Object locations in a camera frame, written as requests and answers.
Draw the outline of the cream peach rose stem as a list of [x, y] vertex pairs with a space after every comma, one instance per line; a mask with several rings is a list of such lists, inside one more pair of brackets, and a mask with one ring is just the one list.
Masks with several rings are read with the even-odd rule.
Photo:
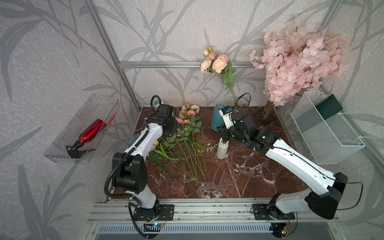
[[236, 99], [234, 92], [237, 77], [235, 76], [236, 69], [233, 67], [232, 62], [228, 59], [227, 55], [220, 55], [215, 60], [207, 58], [202, 62], [200, 71], [202, 73], [214, 73], [219, 78], [221, 84], [225, 89], [230, 91], [232, 97]]

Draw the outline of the pink white rose stem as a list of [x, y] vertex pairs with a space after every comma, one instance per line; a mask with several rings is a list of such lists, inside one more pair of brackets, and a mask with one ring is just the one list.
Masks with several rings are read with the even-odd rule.
[[220, 54], [218, 51], [216, 51], [213, 46], [208, 46], [204, 52], [203, 52], [203, 56], [206, 58], [206, 59], [209, 59], [211, 60], [212, 62], [214, 62], [216, 59], [222, 59], [224, 60], [226, 63], [228, 63], [229, 61], [229, 57], [225, 54]]

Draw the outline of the pink peach rose stem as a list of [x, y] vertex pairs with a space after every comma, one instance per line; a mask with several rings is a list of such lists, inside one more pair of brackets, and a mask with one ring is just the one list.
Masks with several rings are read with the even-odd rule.
[[182, 152], [188, 172], [184, 179], [188, 181], [188, 184], [196, 194], [201, 197], [203, 195], [201, 180], [206, 179], [207, 170], [204, 156], [207, 149], [199, 142], [202, 122], [199, 121], [198, 117], [184, 120], [176, 118], [176, 120], [179, 123], [179, 127], [174, 137], [177, 146]]

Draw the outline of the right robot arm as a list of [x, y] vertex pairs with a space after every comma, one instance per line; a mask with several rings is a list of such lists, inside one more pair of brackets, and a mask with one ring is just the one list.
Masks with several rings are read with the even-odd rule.
[[339, 211], [348, 177], [332, 173], [313, 163], [268, 128], [258, 129], [246, 112], [234, 112], [230, 106], [218, 110], [223, 124], [217, 127], [224, 142], [231, 139], [244, 143], [254, 152], [264, 154], [299, 177], [308, 189], [292, 194], [275, 194], [265, 213], [273, 220], [293, 212], [313, 212], [319, 217], [332, 220]]

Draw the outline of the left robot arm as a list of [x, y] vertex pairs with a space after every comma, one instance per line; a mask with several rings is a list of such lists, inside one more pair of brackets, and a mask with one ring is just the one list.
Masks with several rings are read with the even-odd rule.
[[146, 158], [152, 147], [160, 138], [168, 137], [178, 127], [179, 122], [173, 116], [173, 107], [161, 103], [152, 107], [153, 113], [145, 119], [145, 128], [138, 138], [123, 153], [113, 156], [113, 168], [108, 175], [104, 193], [108, 198], [131, 198], [137, 206], [152, 209], [158, 200], [148, 187]]

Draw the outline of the white ribbed vase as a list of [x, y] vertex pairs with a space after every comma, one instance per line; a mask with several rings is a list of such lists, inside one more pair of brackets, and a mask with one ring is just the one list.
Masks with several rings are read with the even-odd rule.
[[223, 160], [227, 156], [229, 147], [229, 141], [224, 141], [223, 138], [220, 138], [217, 148], [217, 158]]

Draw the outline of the teal ceramic vase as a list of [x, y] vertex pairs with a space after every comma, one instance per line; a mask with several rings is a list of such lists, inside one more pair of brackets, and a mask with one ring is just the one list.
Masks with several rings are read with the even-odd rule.
[[224, 104], [216, 104], [214, 107], [211, 128], [215, 132], [218, 132], [218, 127], [224, 124], [223, 117], [220, 115], [220, 110], [224, 107]]

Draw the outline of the clear glass vase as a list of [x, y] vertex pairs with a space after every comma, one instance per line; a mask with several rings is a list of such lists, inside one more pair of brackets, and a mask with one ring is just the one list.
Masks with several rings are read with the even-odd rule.
[[234, 102], [234, 112], [247, 112], [250, 101], [246, 98], [237, 98]]

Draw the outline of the small white yellow flowers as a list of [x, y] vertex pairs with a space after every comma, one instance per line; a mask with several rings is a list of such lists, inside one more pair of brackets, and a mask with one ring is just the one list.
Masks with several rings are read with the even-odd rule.
[[214, 150], [215, 150], [215, 147], [214, 147], [214, 146], [213, 146], [213, 147], [211, 146], [211, 147], [207, 147], [207, 148], [206, 148], [206, 151], [207, 151], [207, 152], [213, 152]]

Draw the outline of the pink rose bunch with leaves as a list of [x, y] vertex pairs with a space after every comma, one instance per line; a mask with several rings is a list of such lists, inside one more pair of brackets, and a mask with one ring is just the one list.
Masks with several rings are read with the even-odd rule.
[[201, 176], [206, 178], [207, 169], [204, 153], [206, 148], [201, 143], [202, 122], [200, 121], [200, 107], [184, 103], [176, 120], [180, 123], [177, 129], [176, 140], [179, 147], [187, 151], [189, 159], [187, 165], [195, 181]]

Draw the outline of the pink cherry blossom tree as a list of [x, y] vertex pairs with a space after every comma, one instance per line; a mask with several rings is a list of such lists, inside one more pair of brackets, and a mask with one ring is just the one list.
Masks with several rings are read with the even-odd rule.
[[254, 68], [266, 71], [263, 92], [268, 101], [254, 115], [263, 126], [275, 120], [271, 116], [274, 107], [285, 105], [302, 90], [317, 91], [324, 78], [340, 76], [348, 69], [350, 37], [329, 35], [322, 27], [309, 30], [299, 16], [282, 31], [265, 33], [263, 40], [265, 49], [250, 53]]

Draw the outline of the dark green card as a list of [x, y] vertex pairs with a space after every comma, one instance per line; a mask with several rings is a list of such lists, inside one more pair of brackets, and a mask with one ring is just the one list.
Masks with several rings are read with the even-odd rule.
[[342, 105], [339, 103], [334, 95], [330, 95], [321, 103], [316, 105], [316, 109], [324, 120], [331, 118], [343, 110]]

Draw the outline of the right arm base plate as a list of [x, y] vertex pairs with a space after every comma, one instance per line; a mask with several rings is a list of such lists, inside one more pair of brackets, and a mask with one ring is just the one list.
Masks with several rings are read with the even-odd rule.
[[268, 204], [253, 204], [250, 212], [254, 215], [255, 220], [260, 221], [288, 221], [296, 219], [294, 213], [284, 214], [276, 207], [270, 207]]

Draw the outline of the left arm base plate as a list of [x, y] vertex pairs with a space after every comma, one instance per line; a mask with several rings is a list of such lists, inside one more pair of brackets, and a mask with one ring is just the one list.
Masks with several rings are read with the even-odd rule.
[[175, 205], [160, 204], [152, 209], [135, 208], [134, 220], [147, 221], [150, 219], [158, 219], [161, 221], [172, 221], [175, 213]]

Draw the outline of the aluminium front rail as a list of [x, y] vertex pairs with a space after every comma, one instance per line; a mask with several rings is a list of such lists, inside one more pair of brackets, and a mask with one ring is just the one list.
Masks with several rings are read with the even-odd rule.
[[[266, 204], [269, 198], [217, 198], [217, 199], [160, 199], [162, 205], [174, 205], [173, 220], [168, 223], [291, 223], [327, 222], [318, 215], [299, 212], [296, 218], [288, 220], [256, 220], [251, 212], [252, 205]], [[128, 210], [129, 200], [110, 200], [94, 204], [88, 224], [131, 223]]]

